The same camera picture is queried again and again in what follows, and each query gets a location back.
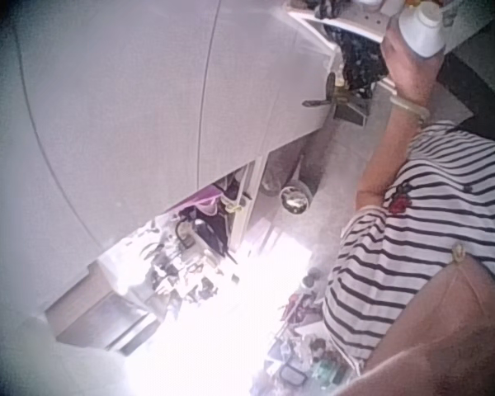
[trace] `red flower embroidery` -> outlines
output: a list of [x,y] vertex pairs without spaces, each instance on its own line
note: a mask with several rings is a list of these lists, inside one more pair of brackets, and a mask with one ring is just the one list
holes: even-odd
[[408,195],[410,190],[412,190],[412,187],[406,182],[396,187],[396,192],[394,192],[393,199],[389,204],[390,213],[393,215],[405,213],[405,210],[412,204]]

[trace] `purple item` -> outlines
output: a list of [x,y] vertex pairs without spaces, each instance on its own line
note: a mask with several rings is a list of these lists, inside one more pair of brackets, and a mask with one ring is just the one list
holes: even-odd
[[216,204],[216,201],[223,195],[222,191],[219,190],[217,187],[214,185],[207,186],[189,198],[183,200],[179,204],[173,206],[171,209],[167,210],[167,212],[171,211],[176,211],[179,212],[181,210],[184,210],[185,208],[188,208],[189,206],[204,206],[208,207],[213,204]]

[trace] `bracelet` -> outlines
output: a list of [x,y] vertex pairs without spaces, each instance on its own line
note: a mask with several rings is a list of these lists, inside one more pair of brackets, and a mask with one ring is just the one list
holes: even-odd
[[402,97],[392,95],[390,97],[390,101],[393,103],[393,105],[401,107],[405,111],[409,111],[419,116],[422,123],[426,122],[427,120],[429,120],[429,117],[431,117],[431,112],[426,107],[419,106],[416,103],[408,101],[407,99],[403,99]]

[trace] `black and white striped shirt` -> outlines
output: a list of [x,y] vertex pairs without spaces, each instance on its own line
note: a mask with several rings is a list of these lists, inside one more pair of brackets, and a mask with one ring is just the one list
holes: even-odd
[[363,364],[460,242],[495,275],[495,142],[425,129],[385,194],[342,233],[323,306],[332,340]]

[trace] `cabinet door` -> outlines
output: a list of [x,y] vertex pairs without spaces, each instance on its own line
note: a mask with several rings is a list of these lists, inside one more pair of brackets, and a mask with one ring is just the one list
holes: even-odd
[[40,314],[101,247],[55,182],[32,129],[13,30],[0,30],[0,304]]
[[200,187],[259,154],[295,34],[282,1],[220,3],[205,82]]
[[104,248],[197,188],[217,6],[39,0],[17,13],[41,143]]
[[289,67],[283,71],[283,83],[276,98],[263,152],[277,149],[323,126],[330,106],[307,108],[302,102],[326,97],[328,50],[312,34],[297,26]]

